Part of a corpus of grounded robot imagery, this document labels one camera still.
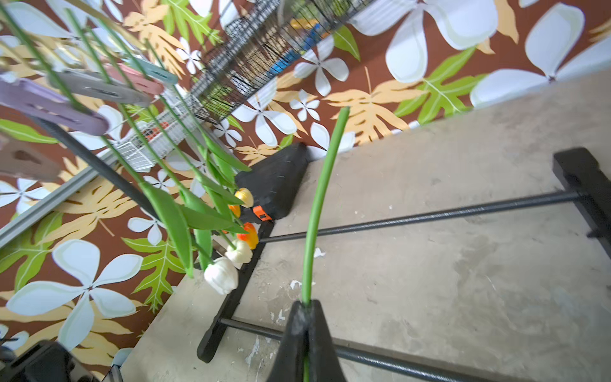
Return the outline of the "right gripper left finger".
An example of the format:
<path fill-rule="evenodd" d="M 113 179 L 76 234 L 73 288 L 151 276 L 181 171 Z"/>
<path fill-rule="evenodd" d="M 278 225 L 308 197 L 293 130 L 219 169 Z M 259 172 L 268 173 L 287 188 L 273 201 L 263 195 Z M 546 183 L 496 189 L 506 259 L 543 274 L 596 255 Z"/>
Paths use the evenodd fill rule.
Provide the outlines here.
<path fill-rule="evenodd" d="M 306 308 L 300 301 L 293 303 L 275 362 L 267 381 L 302 382 L 305 380 L 307 350 Z"/>

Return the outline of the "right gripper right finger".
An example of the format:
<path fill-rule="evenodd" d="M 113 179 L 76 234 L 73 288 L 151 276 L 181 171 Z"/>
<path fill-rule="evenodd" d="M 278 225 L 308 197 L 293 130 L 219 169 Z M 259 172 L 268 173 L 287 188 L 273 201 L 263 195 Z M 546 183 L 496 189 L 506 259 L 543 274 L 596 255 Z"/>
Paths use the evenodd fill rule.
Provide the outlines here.
<path fill-rule="evenodd" d="M 313 299 L 307 313 L 309 381 L 346 382 L 321 303 Z"/>

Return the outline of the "black metal clothes rack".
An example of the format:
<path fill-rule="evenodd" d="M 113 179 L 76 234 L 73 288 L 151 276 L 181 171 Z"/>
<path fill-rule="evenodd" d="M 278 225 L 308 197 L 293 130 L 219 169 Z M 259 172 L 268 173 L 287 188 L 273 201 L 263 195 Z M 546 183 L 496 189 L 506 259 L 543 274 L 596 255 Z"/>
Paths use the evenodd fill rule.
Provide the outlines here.
<path fill-rule="evenodd" d="M 380 221 L 361 224 L 349 224 L 334 228 L 322 229 L 321 236 L 355 233 L 373 229 L 385 229 L 409 224 L 421 224 L 432 221 L 443 221 L 467 216 L 484 215 L 488 213 L 501 213 L 517 209 L 536 208 L 544 205 L 573 202 L 591 228 L 590 238 L 596 238 L 606 251 L 610 250 L 610 180 L 602 172 L 598 160 L 585 147 L 560 151 L 553 156 L 553 170 L 555 176 L 561 181 L 564 188 L 548 194 L 530 197 L 509 199 L 500 202 L 490 202 L 480 205 L 447 209 L 431 213 L 422 213 L 411 216 L 402 216 Z M 198 358 L 209 363 L 219 348 L 226 329 L 238 329 L 252 334 L 261 335 L 281 342 L 283 332 L 275 329 L 256 326 L 233 319 L 243 292 L 259 262 L 261 253 L 267 243 L 303 239 L 305 232 L 286 234 L 271 237 L 273 224 L 263 226 L 261 243 L 254 252 L 254 259 L 245 269 L 239 272 L 240 285 L 224 300 L 218 310 L 213 323 L 202 337 L 197 348 Z M 442 369 L 415 361 L 387 357 L 382 353 L 373 353 L 357 348 L 337 345 L 334 343 L 338 360 L 345 359 L 360 364 L 385 369 L 425 381 L 478 381 L 478 376 L 461 373 L 452 369 Z"/>

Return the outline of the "orange tulip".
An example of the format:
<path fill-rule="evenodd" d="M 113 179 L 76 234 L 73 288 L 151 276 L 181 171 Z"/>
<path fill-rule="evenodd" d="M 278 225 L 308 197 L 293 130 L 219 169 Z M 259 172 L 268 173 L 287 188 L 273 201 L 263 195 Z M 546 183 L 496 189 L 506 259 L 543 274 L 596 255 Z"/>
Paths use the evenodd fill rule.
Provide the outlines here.
<path fill-rule="evenodd" d="M 111 35 L 111 38 L 114 40 L 114 42 L 119 44 L 120 49 L 122 49 L 122 51 L 127 54 L 128 58 L 136 64 L 137 69 L 143 69 L 140 64 L 136 63 L 135 57 L 127 48 L 127 45 L 121 40 L 121 38 L 119 38 L 119 35 L 115 31 L 113 31 L 105 21 L 103 21 L 102 19 L 99 19 L 99 21 L 102 27 Z M 230 189 L 226 189 L 223 187 L 224 184 L 222 181 L 225 181 L 225 179 L 218 171 L 216 164 L 213 163 L 213 154 L 211 154 L 209 149 L 207 147 L 204 147 L 202 143 L 197 140 L 192 130 L 189 129 L 189 127 L 200 127 L 197 124 L 197 121 L 194 119 L 195 122 L 191 123 L 191 125 L 186 124 L 182 119 L 183 116 L 180 116 L 175 112 L 178 109 L 174 108 L 173 105 L 171 105 L 163 95 L 159 96 L 159 100 L 164 103 L 166 114 L 169 113 L 169 115 L 171 115 L 173 118 L 173 122 L 181 126 L 181 129 L 185 133 L 186 138 L 191 138 L 191 140 L 197 146 L 197 150 L 200 152 L 201 159 L 204 159 L 203 163 L 205 165 L 203 166 L 205 166 L 206 168 L 206 173 L 202 173 L 199 167 L 196 167 L 192 162 L 190 162 L 189 159 L 184 159 L 184 161 L 192 168 L 196 180 L 200 183 L 201 187 L 205 189 L 205 192 L 212 199 L 215 209 L 220 215 L 227 217 L 228 219 L 231 219 L 233 221 L 236 221 L 238 222 L 238 224 L 241 224 L 239 222 L 239 218 L 236 217 L 236 215 L 234 214 L 234 209 L 237 209 L 237 211 L 240 212 L 241 201 L 230 193 Z"/>

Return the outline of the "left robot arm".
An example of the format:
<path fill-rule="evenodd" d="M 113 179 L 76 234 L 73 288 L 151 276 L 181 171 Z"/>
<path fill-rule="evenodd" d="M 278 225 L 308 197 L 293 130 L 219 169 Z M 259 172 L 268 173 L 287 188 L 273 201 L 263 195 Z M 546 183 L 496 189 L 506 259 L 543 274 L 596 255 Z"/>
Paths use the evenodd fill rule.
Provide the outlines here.
<path fill-rule="evenodd" d="M 17 356 L 1 347 L 1 381 L 100 381 L 58 342 L 41 341 Z"/>

